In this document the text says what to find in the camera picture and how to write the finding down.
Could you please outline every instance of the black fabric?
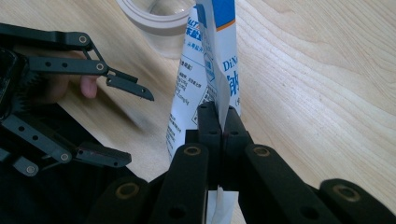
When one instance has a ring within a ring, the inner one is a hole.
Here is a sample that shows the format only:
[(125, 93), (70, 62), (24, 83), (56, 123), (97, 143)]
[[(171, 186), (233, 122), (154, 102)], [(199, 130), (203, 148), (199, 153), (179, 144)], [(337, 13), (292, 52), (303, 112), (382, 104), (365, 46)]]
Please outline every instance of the black fabric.
[[(74, 141), (95, 141), (57, 105), (33, 113), (44, 116), (48, 125), (62, 127), (63, 136)], [(5, 143), (1, 137), (0, 145)], [(27, 177), (0, 162), (0, 223), (84, 223), (106, 187), (127, 175), (134, 174), (125, 167), (71, 161)]]

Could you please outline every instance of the orange stripe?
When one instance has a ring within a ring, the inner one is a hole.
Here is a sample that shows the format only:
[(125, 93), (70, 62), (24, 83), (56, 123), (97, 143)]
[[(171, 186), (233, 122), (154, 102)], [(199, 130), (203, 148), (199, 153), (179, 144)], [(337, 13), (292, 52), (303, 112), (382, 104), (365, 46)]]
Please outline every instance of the orange stripe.
[(225, 29), (225, 28), (231, 26), (231, 25), (234, 24), (234, 23), (235, 23), (235, 19), (233, 19), (232, 21), (230, 21), (230, 22), (228, 22), (228, 23), (225, 23), (224, 25), (222, 25), (222, 26), (216, 28), (216, 31), (223, 30), (223, 29)]

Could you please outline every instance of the light wood surface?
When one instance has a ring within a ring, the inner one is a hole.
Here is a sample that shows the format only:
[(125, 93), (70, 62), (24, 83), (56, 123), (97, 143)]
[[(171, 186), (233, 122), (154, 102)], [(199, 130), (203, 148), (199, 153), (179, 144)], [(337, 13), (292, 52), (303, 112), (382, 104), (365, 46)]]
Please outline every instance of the light wood surface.
[[(275, 148), (306, 183), (344, 178), (395, 213), (396, 1), (235, 2), (242, 120), (254, 141)], [(1, 0), (0, 22), (89, 34), (155, 102), (100, 78), (97, 98), (71, 83), (60, 104), (105, 146), (130, 152), (140, 177), (168, 168), (178, 60), (153, 52), (115, 1)]]

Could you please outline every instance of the plastic cup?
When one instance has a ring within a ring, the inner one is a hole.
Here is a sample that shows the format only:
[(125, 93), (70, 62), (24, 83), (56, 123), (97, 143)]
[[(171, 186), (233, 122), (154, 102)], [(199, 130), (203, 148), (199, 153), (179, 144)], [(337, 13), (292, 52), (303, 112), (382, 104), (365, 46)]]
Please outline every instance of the plastic cup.
[(166, 58), (179, 59), (194, 0), (117, 0), (148, 44)]

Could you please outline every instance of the wood grain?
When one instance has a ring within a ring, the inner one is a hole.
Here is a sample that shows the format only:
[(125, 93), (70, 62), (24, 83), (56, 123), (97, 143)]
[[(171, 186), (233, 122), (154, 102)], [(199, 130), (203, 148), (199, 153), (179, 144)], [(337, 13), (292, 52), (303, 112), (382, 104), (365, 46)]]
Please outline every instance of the wood grain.
[[(139, 77), (149, 102), (106, 87), (60, 104), (150, 181), (169, 165), (165, 133), (178, 60), (153, 52), (115, 1), (0, 1), (0, 22), (88, 33), (107, 63)], [(396, 213), (396, 3), (237, 0), (242, 120), (308, 184), (357, 183)], [(241, 223), (240, 211), (233, 223)]]

